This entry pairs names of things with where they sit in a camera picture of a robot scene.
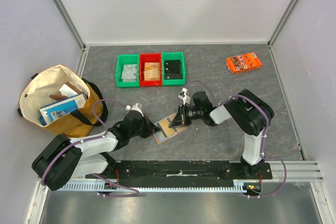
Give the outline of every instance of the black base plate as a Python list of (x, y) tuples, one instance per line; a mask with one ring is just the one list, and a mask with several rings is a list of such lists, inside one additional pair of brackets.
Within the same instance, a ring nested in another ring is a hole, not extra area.
[[(115, 179), (117, 169), (119, 183), (129, 187), (233, 187), (234, 179), (259, 179), (259, 172), (263, 179), (272, 179), (268, 163), (247, 177), (241, 163), (230, 161), (119, 161), (101, 176)], [(177, 174), (196, 176), (172, 176)]]

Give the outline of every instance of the gray floor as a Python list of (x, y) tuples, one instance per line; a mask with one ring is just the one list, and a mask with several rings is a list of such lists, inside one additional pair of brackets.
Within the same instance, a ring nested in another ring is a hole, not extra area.
[[(265, 144), (266, 156), (284, 159), (302, 159), (290, 122), (277, 75), (267, 45), (167, 45), (167, 46), (113, 46), (90, 47), (83, 77), (94, 82), (105, 98), (133, 105), (143, 104), (143, 111), (152, 122), (177, 110), (178, 94), (182, 86), (117, 88), (114, 74), (117, 55), (142, 52), (182, 51), (185, 54), (187, 83), (202, 80), (210, 86), (218, 102), (226, 100), (244, 88), (267, 102), (275, 112)], [(254, 51), (263, 66), (260, 69), (233, 75), (225, 65), (227, 57)], [(194, 84), (189, 92), (203, 90)], [(122, 120), (126, 111), (108, 103), (107, 125)], [(102, 127), (93, 133), (102, 131)], [(111, 153), (116, 159), (133, 160), (239, 160), (244, 150), (244, 136), (233, 120), (216, 127), (208, 127), (201, 120), (176, 137), (157, 144), (153, 137), (133, 138), (123, 149)]]
[[(264, 191), (276, 183), (264, 183)], [(250, 199), (229, 193), (142, 193), (102, 198), (94, 192), (55, 191), (47, 196), (41, 224), (251, 223), (322, 224), (309, 183), (287, 183), (274, 196)]]

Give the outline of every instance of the cable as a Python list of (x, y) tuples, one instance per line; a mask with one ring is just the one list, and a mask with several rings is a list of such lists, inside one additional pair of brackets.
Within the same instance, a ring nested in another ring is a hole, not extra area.
[(107, 182), (109, 184), (112, 184), (115, 187), (123, 188), (123, 189), (130, 190), (130, 191), (134, 192), (133, 194), (123, 194), (123, 195), (103, 195), (104, 197), (114, 197), (114, 198), (133, 197), (133, 196), (136, 196), (136, 195), (138, 195), (140, 193), (136, 189), (133, 189), (133, 188), (130, 188), (130, 187), (127, 187), (127, 186), (118, 185), (118, 184), (116, 184), (116, 183), (114, 183), (112, 181), (109, 181), (108, 179), (105, 179), (105, 178), (101, 177), (100, 175), (98, 175), (96, 173), (92, 173), (91, 175), (93, 175), (94, 177), (96, 177), (98, 179), (104, 180), (105, 182)]
[[(92, 112), (94, 114), (94, 116), (97, 118), (97, 120), (101, 123), (101, 125), (105, 128), (105, 132), (103, 135), (99, 135), (99, 136), (93, 136), (93, 137), (89, 137), (87, 139), (84, 139), (84, 140), (79, 140), (79, 141), (76, 141), (72, 144), (69, 144), (67, 147), (65, 147), (62, 151), (60, 151), (56, 157), (50, 162), (50, 164), (48, 165), (48, 167), (46, 168), (45, 172), (43, 173), (42, 175), (42, 178), (41, 178), (41, 184), (43, 186), (45, 186), (45, 179), (46, 179), (46, 176), (48, 175), (50, 169), (52, 168), (52, 166), (54, 165), (54, 163), (67, 151), (69, 150), (71, 147), (77, 145), (77, 144), (80, 144), (80, 143), (83, 143), (83, 142), (87, 142), (87, 141), (90, 141), (90, 140), (96, 140), (96, 139), (99, 139), (99, 138), (102, 138), (103, 136), (106, 136), (107, 133), (109, 132), (106, 124), (98, 117), (98, 115), (96, 114), (96, 111), (95, 111), (95, 108), (96, 108), (96, 105), (98, 104), (98, 102), (103, 102), (103, 101), (111, 101), (111, 102), (115, 102), (123, 107), (127, 107), (125, 104), (119, 102), (119, 101), (116, 101), (114, 99), (101, 99), (101, 100), (98, 100), (97, 102), (95, 102), (92, 106)], [(125, 194), (125, 195), (110, 195), (110, 197), (131, 197), (131, 196), (135, 196), (135, 195), (138, 195), (139, 194), (139, 191), (138, 190), (135, 190), (135, 189), (132, 189), (132, 188), (129, 188), (129, 187), (126, 187), (126, 186), (121, 186), (121, 185), (118, 185), (116, 183), (113, 183), (101, 176), (99, 176), (98, 174), (92, 174), (93, 176), (99, 178), (99, 179), (102, 179), (108, 183), (111, 183), (112, 185), (116, 186), (116, 187), (119, 187), (119, 188), (123, 188), (123, 189), (127, 189), (127, 190), (130, 190), (130, 191), (134, 191), (135, 193), (134, 194)]]
[(252, 104), (252, 106), (254, 106), (262, 115), (263, 117), (265, 118), (265, 121), (266, 121), (266, 126), (262, 132), (262, 136), (261, 136), (261, 145), (260, 145), (260, 157), (265, 160), (265, 161), (270, 161), (270, 160), (280, 160), (280, 162), (282, 163), (283, 165), (283, 171), (284, 171), (284, 180), (282, 182), (282, 184), (280, 185), (280, 187), (271, 192), (271, 193), (268, 193), (268, 194), (265, 194), (265, 195), (261, 195), (261, 196), (250, 196), (250, 198), (265, 198), (265, 197), (268, 197), (268, 196), (271, 196), (271, 195), (274, 195), (276, 194), (277, 192), (279, 192), (280, 190), (283, 189), (283, 187), (285, 186), (285, 183), (286, 183), (286, 179), (287, 179), (287, 169), (286, 169), (286, 165), (284, 163), (284, 160), (282, 160), (281, 157), (278, 157), (278, 156), (274, 156), (274, 157), (267, 157), (265, 158), (264, 157), (264, 145), (265, 145), (265, 138), (266, 138), (266, 133), (268, 131), (268, 127), (269, 127), (269, 120), (268, 120), (268, 117), (267, 115), (265, 114), (265, 112), (254, 102), (252, 101), (251, 99), (247, 98), (246, 96), (244, 95), (241, 95), (241, 94), (236, 94), (236, 95), (233, 95), (232, 97), (229, 97), (228, 100), (222, 102), (221, 104), (218, 105), (219, 106), (222, 106), (223, 104), (227, 103), (229, 100), (233, 99), (233, 98), (243, 98), (245, 101), (249, 102), (250, 104)]
[(195, 80), (195, 81), (189, 82), (187, 84), (187, 86), (185, 86), (185, 88), (188, 89), (191, 84), (196, 83), (196, 82), (202, 84), (209, 91), (209, 93), (211, 94), (212, 99), (214, 100), (214, 103), (216, 105), (217, 102), (216, 102), (216, 99), (215, 99), (215, 96), (214, 96), (213, 92), (210, 90), (210, 88), (203, 81)]

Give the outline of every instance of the bag handle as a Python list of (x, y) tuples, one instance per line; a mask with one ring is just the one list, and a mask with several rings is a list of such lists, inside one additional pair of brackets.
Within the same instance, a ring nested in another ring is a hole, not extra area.
[[(87, 83), (88, 85), (90, 85), (90, 87), (93, 89), (93, 91), (97, 94), (97, 96), (99, 97), (99, 100), (103, 99), (103, 95), (101, 94), (99, 88), (92, 82), (89, 82), (88, 80), (82, 78), (82, 80)], [(103, 104), (103, 112), (101, 113), (100, 119), (105, 122), (108, 115), (109, 115), (109, 111), (107, 110), (107, 106), (106, 103), (104, 101), (101, 102)], [(86, 116), (84, 116), (78, 109), (75, 111), (72, 111), (70, 113), (73, 117), (77, 118), (79, 121), (81, 121), (83, 124), (86, 125), (90, 125), (90, 126), (94, 126), (94, 127), (98, 127), (101, 126), (101, 123), (99, 121), (97, 121), (95, 124), (92, 124), (90, 122), (89, 119), (86, 118)]]

